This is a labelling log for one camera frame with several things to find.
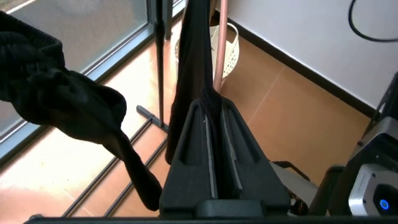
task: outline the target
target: white basket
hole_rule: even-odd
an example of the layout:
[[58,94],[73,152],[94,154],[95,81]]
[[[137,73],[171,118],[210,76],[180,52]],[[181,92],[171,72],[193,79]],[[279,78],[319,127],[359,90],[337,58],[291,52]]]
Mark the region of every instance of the white basket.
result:
[[[232,42],[226,41],[225,44],[225,60],[224,60],[224,71],[223,71],[223,80],[221,82],[221,86],[224,84],[226,77],[234,70],[238,58],[239,58],[239,32],[238,29],[230,24],[227,25],[232,28],[236,36]],[[217,50],[218,50],[218,37],[219,37],[219,30],[220,26],[213,26],[210,27],[210,39],[211,39],[211,60],[213,62],[213,79],[216,70],[216,58],[217,58]],[[178,54],[180,50],[180,40],[177,41],[175,44],[175,58],[177,62],[177,69],[178,69]]]

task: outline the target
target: basket handle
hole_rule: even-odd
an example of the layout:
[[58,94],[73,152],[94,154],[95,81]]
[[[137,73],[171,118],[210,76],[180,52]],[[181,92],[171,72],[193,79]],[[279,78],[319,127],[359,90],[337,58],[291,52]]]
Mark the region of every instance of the basket handle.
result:
[[235,39],[232,42],[232,49],[233,49],[235,47],[235,45],[238,43],[239,31],[238,31],[238,28],[236,28],[236,26],[234,26],[234,24],[232,24],[232,23],[227,23],[227,26],[231,27],[236,33]]

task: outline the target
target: blue light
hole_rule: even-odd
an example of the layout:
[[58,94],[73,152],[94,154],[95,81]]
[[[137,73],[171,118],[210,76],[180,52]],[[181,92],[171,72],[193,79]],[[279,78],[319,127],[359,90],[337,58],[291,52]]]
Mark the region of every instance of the blue light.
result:
[[381,206],[381,208],[384,209],[384,210],[387,210],[387,209],[390,207],[390,205],[388,204],[388,202],[387,202],[386,200],[384,200],[384,199],[380,200],[380,206]]

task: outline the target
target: tile floor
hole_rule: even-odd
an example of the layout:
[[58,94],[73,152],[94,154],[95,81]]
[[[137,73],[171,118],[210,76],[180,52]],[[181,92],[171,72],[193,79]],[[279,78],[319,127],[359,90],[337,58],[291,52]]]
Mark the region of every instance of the tile floor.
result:
[[[165,118],[175,88],[174,47],[180,23],[165,43]],[[223,86],[270,160],[288,160],[319,184],[332,164],[345,163],[369,119],[319,86],[240,38],[239,62]],[[158,112],[155,46],[151,43],[106,83],[127,100],[123,131],[132,136],[145,121],[142,105]],[[151,126],[134,144],[146,161],[165,133]],[[0,170],[0,223],[22,223],[32,214],[59,217],[111,160],[99,145],[77,141],[52,129]],[[161,155],[151,171],[163,184],[169,166]],[[123,163],[78,209],[75,216],[102,216],[127,186]],[[157,216],[132,191],[114,216]]]

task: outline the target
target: black cloth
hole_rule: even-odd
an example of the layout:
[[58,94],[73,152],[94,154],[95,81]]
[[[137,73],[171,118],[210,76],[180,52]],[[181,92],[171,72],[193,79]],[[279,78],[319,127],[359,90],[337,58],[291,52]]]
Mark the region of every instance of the black cloth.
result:
[[221,95],[213,88],[209,30],[210,0],[188,1],[178,56],[178,79],[165,158],[171,164],[190,104],[200,98],[211,126],[213,148],[220,148]]
[[159,209],[162,187],[121,131],[124,97],[67,70],[59,40],[5,12],[0,12],[0,100],[11,102],[28,122],[102,144],[124,161],[144,205]]

